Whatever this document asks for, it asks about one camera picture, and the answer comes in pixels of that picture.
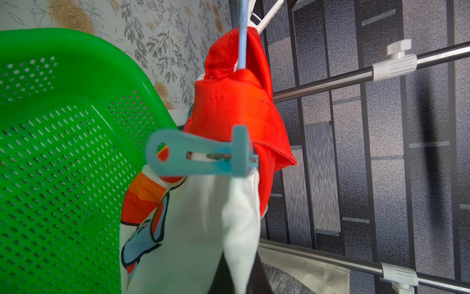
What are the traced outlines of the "rainbow striped jacket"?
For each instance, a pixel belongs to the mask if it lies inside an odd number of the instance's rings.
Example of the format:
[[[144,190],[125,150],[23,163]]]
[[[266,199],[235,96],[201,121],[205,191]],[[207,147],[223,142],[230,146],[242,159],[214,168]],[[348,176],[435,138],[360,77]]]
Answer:
[[[260,212],[265,213],[274,174],[296,165],[284,122],[273,101],[272,78],[258,31],[247,32],[246,68],[235,69],[239,31],[233,29],[209,49],[205,77],[195,83],[193,110],[184,132],[231,141],[234,125],[248,128],[259,156]]]

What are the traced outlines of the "teal clothespin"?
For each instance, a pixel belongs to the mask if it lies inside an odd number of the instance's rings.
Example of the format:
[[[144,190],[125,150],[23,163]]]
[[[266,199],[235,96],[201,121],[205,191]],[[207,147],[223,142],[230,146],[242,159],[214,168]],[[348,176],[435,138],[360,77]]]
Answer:
[[[146,144],[145,158],[149,167],[162,177],[229,175],[244,178],[259,164],[245,125],[233,127],[230,142],[177,130],[156,131]]]

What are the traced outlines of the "white cartoon jacket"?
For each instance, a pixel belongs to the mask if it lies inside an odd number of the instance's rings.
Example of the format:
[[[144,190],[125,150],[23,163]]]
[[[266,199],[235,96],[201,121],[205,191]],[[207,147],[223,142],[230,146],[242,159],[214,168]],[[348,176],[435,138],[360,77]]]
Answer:
[[[252,294],[259,173],[159,177],[143,167],[122,205],[124,294]]]

